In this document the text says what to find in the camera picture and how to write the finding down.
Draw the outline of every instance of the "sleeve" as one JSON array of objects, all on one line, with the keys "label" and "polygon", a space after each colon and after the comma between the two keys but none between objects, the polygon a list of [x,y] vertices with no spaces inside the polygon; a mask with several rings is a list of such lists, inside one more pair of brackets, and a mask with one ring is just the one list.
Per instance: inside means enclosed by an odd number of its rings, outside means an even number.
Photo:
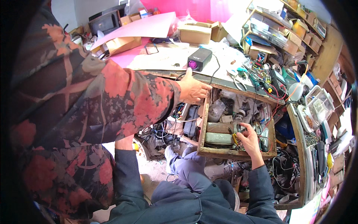
[{"label": "sleeve", "polygon": [[48,8],[33,18],[16,64],[11,123],[30,118],[42,146],[113,142],[163,121],[179,102],[177,82],[97,59]]},{"label": "sleeve", "polygon": [[250,185],[250,203],[246,214],[282,223],[274,208],[274,189],[266,166],[250,171],[248,182]]},{"label": "sleeve", "polygon": [[115,149],[116,167],[113,169],[113,185],[116,207],[111,218],[149,208],[143,197],[135,150]]}]

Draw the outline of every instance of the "hand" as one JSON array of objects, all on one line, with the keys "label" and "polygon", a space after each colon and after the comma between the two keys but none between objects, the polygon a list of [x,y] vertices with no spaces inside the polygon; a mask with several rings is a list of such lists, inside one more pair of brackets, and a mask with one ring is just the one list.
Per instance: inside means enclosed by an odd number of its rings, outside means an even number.
[{"label": "hand", "polygon": [[128,137],[122,138],[121,140],[115,141],[114,148],[121,150],[133,150],[133,137],[134,135],[130,135]]},{"label": "hand", "polygon": [[199,82],[193,78],[192,69],[189,67],[184,78],[177,81],[181,90],[179,101],[188,100],[190,102],[199,102],[200,98],[207,98],[211,86]]},{"label": "hand", "polygon": [[251,157],[252,169],[256,169],[264,165],[260,148],[258,146],[258,138],[255,130],[250,124],[240,123],[241,126],[244,126],[247,131],[243,133],[236,133],[237,138],[242,142],[245,151]]}]

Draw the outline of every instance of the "open drawer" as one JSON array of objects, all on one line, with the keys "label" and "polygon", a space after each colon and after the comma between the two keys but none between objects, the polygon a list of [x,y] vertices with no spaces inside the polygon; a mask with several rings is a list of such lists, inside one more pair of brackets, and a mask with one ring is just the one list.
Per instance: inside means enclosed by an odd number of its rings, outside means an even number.
[{"label": "open drawer", "polygon": [[[245,151],[206,147],[205,136],[207,130],[210,101],[211,101],[210,99],[205,99],[204,102],[203,122],[202,122],[202,127],[201,127],[199,141],[198,141],[198,150],[197,150],[198,155],[213,157],[213,158],[221,158],[221,159],[237,159],[243,161],[250,161],[251,158]],[[268,142],[268,147],[267,147],[269,149],[269,152],[261,152],[264,160],[277,156],[275,125],[273,120],[271,120],[270,123],[267,125],[267,129],[269,131],[268,138],[271,141]]]}]

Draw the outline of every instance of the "wooden shelf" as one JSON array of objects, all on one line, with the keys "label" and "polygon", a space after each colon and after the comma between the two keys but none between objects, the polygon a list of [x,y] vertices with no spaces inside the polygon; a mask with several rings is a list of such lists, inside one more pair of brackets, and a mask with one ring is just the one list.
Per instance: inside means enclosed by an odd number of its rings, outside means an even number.
[{"label": "wooden shelf", "polygon": [[292,13],[294,13],[295,16],[297,16],[299,19],[303,19],[303,20],[306,22],[307,26],[310,27],[312,30],[314,30],[314,31],[316,32],[316,34],[318,35],[318,37],[319,37],[321,40],[324,39],[324,37],[322,37],[322,36],[319,34],[318,30],[317,30],[316,28],[314,28],[311,24],[309,24],[309,23],[308,23],[308,20],[307,20],[306,18],[303,18],[300,14],[298,14],[298,12],[297,12],[294,8],[292,8],[291,5],[289,5],[289,4],[288,4],[287,2],[285,2],[284,0],[280,0],[280,1],[284,4],[284,6],[285,6],[285,8],[287,8],[287,10],[289,10],[289,11],[292,12]]},{"label": "wooden shelf", "polygon": [[[277,23],[277,24],[279,24],[279,25],[285,27],[286,29],[288,29],[288,30],[291,31],[292,33],[295,33],[295,32],[292,31],[292,29],[290,29],[290,28],[288,28],[287,26],[285,26],[281,21],[279,21],[278,19],[274,18],[273,16],[271,16],[271,15],[269,15],[269,14],[267,14],[267,13],[261,12],[261,11],[259,11],[259,10],[257,10],[257,9],[254,9],[254,11],[255,11],[255,13],[260,14],[260,15],[262,15],[262,16],[268,18],[269,20],[272,20],[273,22],[275,22],[275,23]],[[305,44],[307,45],[307,47],[309,47],[309,49],[310,49],[312,52],[314,52],[315,55],[318,55],[318,52],[315,51],[315,50],[309,45],[309,43],[307,43],[306,41],[304,41],[301,37],[299,37],[299,36],[297,36],[297,37],[300,38],[301,41],[302,41],[303,43],[305,43]]]}]

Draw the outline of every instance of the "gray concrete floor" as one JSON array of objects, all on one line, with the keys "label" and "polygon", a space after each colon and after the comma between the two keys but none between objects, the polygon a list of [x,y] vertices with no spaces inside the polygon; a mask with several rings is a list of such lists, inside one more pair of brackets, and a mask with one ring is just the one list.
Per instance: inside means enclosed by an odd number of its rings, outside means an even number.
[{"label": "gray concrete floor", "polygon": [[[114,156],[114,142],[113,143],[106,143],[103,144]],[[184,143],[180,144],[180,148],[174,147],[178,153],[181,155],[183,150],[185,149],[186,145]],[[143,191],[144,191],[144,198],[151,199],[153,191],[158,186],[161,181],[165,181],[168,174],[165,171],[166,160],[163,159],[161,161],[147,161],[142,156],[139,156],[137,153],[137,160],[138,160],[138,168],[139,173],[144,176],[144,184],[143,184]],[[224,165],[216,165],[214,161],[210,158],[207,159],[206,166],[205,166],[205,174],[210,179],[217,179],[219,176],[224,174],[223,171]],[[176,179],[177,176],[169,176],[168,181],[172,181]],[[107,210],[99,210],[93,213],[93,218],[91,221],[97,221],[99,223],[108,221],[110,210],[114,208],[115,205],[111,206]]]}]

